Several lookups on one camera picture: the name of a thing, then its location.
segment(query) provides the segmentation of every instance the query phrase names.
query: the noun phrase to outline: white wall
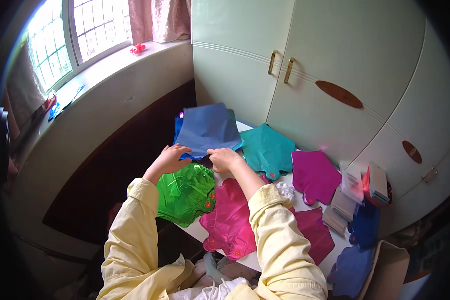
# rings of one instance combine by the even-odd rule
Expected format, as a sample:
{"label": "white wall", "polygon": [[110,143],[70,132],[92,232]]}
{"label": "white wall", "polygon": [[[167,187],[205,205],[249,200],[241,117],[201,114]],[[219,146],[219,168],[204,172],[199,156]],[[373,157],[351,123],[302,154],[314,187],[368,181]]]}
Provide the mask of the white wall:
{"label": "white wall", "polygon": [[[99,250],[97,245],[53,230],[42,224],[42,219],[68,179],[102,142],[137,113],[193,79],[190,41],[155,52],[100,83],[93,82],[99,75],[94,76],[93,72],[87,75],[85,71],[67,84],[76,91],[74,85],[81,80],[89,83],[89,89],[52,126],[45,121],[40,130],[48,127],[46,132],[38,132],[39,138],[32,138],[33,147],[26,155],[26,162],[22,162],[11,198],[6,201],[12,231],[67,255],[90,259]],[[104,62],[112,61],[108,57],[97,65]],[[95,71],[114,67],[102,64]],[[47,291],[67,284],[83,269],[81,265],[46,257],[22,243],[18,243],[19,249]]]}

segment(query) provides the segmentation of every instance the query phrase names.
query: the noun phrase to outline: white wardrobe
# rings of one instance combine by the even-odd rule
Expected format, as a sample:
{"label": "white wardrobe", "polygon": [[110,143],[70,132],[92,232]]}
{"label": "white wardrobe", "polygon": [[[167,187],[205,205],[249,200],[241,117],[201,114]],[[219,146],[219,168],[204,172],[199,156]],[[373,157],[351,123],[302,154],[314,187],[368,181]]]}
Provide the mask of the white wardrobe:
{"label": "white wardrobe", "polygon": [[381,235],[450,195],[450,61],[414,1],[194,0],[192,14],[198,105],[336,165],[376,162],[394,191]]}

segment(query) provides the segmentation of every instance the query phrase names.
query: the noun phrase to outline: green foil balloon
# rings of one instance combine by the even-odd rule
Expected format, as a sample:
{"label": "green foil balloon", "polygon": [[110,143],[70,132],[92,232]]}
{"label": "green foil balloon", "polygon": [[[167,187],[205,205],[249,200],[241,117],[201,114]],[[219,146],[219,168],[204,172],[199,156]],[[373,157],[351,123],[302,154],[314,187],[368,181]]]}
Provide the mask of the green foil balloon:
{"label": "green foil balloon", "polygon": [[186,228],[197,217],[213,210],[214,188],[214,172],[197,163],[164,174],[157,184],[158,216]]}

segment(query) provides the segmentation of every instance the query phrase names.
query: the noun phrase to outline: red object on window sill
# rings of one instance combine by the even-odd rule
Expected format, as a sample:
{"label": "red object on window sill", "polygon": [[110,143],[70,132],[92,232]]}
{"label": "red object on window sill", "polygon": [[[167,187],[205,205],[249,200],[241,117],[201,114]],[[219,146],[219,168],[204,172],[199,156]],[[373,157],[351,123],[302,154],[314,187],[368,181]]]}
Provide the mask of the red object on window sill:
{"label": "red object on window sill", "polygon": [[144,51],[144,50],[145,50],[145,45],[137,44],[135,47],[133,47],[132,49],[130,49],[130,53],[131,53],[132,55],[136,55],[136,54],[141,53],[141,52]]}

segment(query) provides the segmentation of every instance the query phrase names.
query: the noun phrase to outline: wardrobe handle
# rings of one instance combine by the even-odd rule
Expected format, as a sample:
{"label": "wardrobe handle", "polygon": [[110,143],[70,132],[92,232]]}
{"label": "wardrobe handle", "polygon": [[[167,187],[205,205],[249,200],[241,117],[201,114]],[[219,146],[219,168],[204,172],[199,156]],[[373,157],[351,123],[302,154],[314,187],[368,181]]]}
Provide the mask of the wardrobe handle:
{"label": "wardrobe handle", "polygon": [[290,60],[288,61],[288,68],[286,69],[285,80],[283,81],[283,83],[286,85],[288,85],[288,78],[290,78],[290,73],[292,73],[294,61],[295,58],[293,57],[290,57]]}
{"label": "wardrobe handle", "polygon": [[274,69],[274,63],[275,63],[275,55],[277,54],[277,50],[274,50],[271,53],[271,58],[270,58],[270,66],[268,67],[268,75],[272,75],[272,70]]}

